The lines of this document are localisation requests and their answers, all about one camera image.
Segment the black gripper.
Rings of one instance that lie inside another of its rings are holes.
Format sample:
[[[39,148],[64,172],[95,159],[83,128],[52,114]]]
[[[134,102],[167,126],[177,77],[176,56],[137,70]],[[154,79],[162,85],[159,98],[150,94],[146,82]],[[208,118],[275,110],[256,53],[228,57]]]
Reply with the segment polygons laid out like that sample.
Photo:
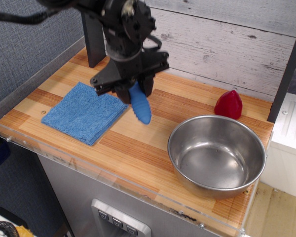
[[[154,77],[169,68],[168,57],[167,52],[144,51],[125,62],[110,59],[104,69],[90,80],[90,84],[98,95],[113,92],[124,104],[130,104],[130,89],[136,82],[146,97],[151,95]]]

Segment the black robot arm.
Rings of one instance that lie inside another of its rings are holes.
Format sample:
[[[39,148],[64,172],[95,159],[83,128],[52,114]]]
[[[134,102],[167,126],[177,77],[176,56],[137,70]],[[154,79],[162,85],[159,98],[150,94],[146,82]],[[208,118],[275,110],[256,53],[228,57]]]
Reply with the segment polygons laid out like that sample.
[[[169,68],[162,42],[151,35],[156,29],[150,8],[141,0],[41,0],[46,10],[29,16],[0,12],[0,21],[36,25],[69,8],[83,16],[87,37],[90,67],[101,61],[91,42],[96,40],[95,29],[102,28],[106,50],[110,57],[107,66],[91,80],[98,95],[114,92],[125,104],[134,106],[152,93],[154,77]]]

